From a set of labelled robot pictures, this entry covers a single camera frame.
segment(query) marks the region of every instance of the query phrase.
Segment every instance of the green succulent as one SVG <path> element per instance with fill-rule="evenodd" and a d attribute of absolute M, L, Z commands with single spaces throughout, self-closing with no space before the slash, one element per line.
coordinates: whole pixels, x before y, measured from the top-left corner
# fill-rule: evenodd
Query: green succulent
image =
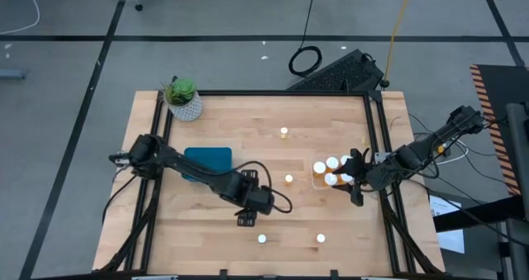
<path fill-rule="evenodd" d="M 191 102 L 197 87 L 190 78 L 176 78 L 165 86 L 165 100 L 173 106 L 183 106 Z"/>

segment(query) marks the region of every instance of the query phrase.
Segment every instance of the orange and black striped tape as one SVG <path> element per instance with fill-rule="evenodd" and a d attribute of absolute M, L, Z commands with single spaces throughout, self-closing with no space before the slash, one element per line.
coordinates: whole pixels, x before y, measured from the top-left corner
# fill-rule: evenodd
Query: orange and black striped tape
<path fill-rule="evenodd" d="M 494 116 L 492 105 L 488 99 L 487 90 L 485 89 L 485 84 L 483 83 L 483 78 L 481 77 L 481 72 L 479 71 L 478 65 L 470 65 L 470 73 L 472 74 L 474 86 L 476 87 L 476 92 L 478 93 L 479 102 L 481 103 L 481 108 L 483 109 L 485 117 L 487 117 L 487 119 L 490 121 L 495 120 L 496 117 Z M 502 169 L 503 181 L 505 184 L 507 184 L 507 189 L 510 194 L 520 195 L 520 188 L 518 187 L 516 175 L 512 170 L 511 161 L 507 155 L 507 150 L 505 149 L 498 124 L 491 125 L 488 131 L 490 132 L 490 137 L 493 140 L 494 150 L 496 151 L 499 165 Z"/>

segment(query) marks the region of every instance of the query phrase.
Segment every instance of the wooden tabletop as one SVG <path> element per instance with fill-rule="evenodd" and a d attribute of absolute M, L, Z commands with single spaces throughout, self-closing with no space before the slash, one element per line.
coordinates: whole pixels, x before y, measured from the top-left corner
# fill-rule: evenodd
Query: wooden tabletop
<path fill-rule="evenodd" d="M 139 134 L 150 131 L 156 92 L 138 92 L 126 130 L 123 149 L 129 150 Z M 402 93 L 383 93 L 384 109 L 393 148 L 413 141 Z M 202 97 L 204 111 L 193 122 L 173 120 L 169 145 L 183 152 L 187 147 L 230 147 L 233 164 L 259 160 L 269 169 L 274 189 L 293 202 L 290 214 L 272 211 L 258 215 L 256 226 L 236 226 L 239 208 L 224 202 L 201 183 L 190 183 L 166 169 L 150 256 L 150 274 L 230 275 L 275 274 L 326 276 L 337 269 L 341 276 L 390 276 L 386 235 L 378 195 L 365 194 L 365 205 L 350 203 L 337 190 L 314 190 L 311 163 L 316 154 L 348 154 L 356 147 L 369 148 L 369 134 L 362 97 Z M 379 148 L 383 142 L 373 104 Z M 165 113 L 160 119 L 163 130 Z M 288 138 L 279 136 L 288 127 Z M 266 182 L 259 170 L 260 182 Z M 293 183 L 286 186 L 286 174 Z M 130 178 L 120 174 L 115 192 Z M 139 182 L 113 202 L 102 228 L 94 268 L 101 268 L 116 253 L 131 231 Z M 444 270 L 427 194 L 415 183 L 401 185 L 407 225 L 426 256 Z M 276 205 L 286 206 L 280 197 Z M 259 244 L 257 237 L 268 241 Z M 317 242 L 324 234 L 323 244 Z M 402 244 L 395 233 L 401 270 L 406 270 Z M 136 259 L 141 257 L 139 238 Z"/>

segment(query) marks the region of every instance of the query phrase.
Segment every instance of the paper sheet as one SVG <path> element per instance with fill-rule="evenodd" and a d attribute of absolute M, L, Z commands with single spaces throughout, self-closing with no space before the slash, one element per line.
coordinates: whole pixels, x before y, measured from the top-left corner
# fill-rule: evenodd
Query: paper sheet
<path fill-rule="evenodd" d="M 458 202 L 453 203 L 457 206 L 461 206 L 461 204 Z M 433 216 L 443 215 L 459 210 L 455 206 L 443 201 L 439 197 L 433 196 L 430 196 L 430 209 Z M 439 240 L 439 245 L 443 249 L 461 254 L 465 253 L 465 237 L 463 235 L 463 230 L 451 230 L 438 233 L 437 240 Z"/>

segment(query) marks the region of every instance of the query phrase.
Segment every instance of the concrete floor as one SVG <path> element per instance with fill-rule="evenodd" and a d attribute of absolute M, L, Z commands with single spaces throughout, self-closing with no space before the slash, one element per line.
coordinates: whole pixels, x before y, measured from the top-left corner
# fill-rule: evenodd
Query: concrete floor
<path fill-rule="evenodd" d="M 115 0 L 37 0 L 34 36 L 105 36 Z M 513 36 L 529 36 L 529 0 L 495 0 Z M 117 36 L 301 35 L 309 0 L 127 0 Z M 402 0 L 315 0 L 309 35 L 389 36 Z M 34 21 L 31 0 L 0 0 L 0 31 Z M 403 36 L 500 36 L 485 0 L 410 0 Z M 0 68 L 29 69 L 25 81 L 0 81 L 0 279 L 20 275 L 36 227 L 69 141 L 100 41 L 14 41 L 0 36 Z M 385 68 L 387 42 L 307 42 L 323 65 L 354 49 Z M 160 87 L 173 74 L 194 77 L 201 89 L 285 89 L 298 81 L 288 60 L 298 41 L 114 41 L 98 80 L 64 187 L 32 277 L 90 271 L 101 213 L 115 168 L 107 156 L 121 148 L 134 92 Z M 517 43 L 529 63 L 529 44 Z M 311 64 L 303 56 L 299 68 Z M 404 91 L 409 111 L 431 129 L 461 104 L 479 107 L 471 64 L 514 65 L 503 42 L 399 42 L 394 46 L 391 90 Z M 423 129 L 412 120 L 414 131 Z M 491 153 L 487 133 L 466 136 Z M 471 155 L 478 169 L 501 178 L 498 161 Z M 481 178 L 465 162 L 441 167 L 441 176 L 482 201 L 507 196 L 501 183 Z M 439 181 L 438 191 L 460 195 Z M 472 273 L 472 268 L 447 267 Z"/>

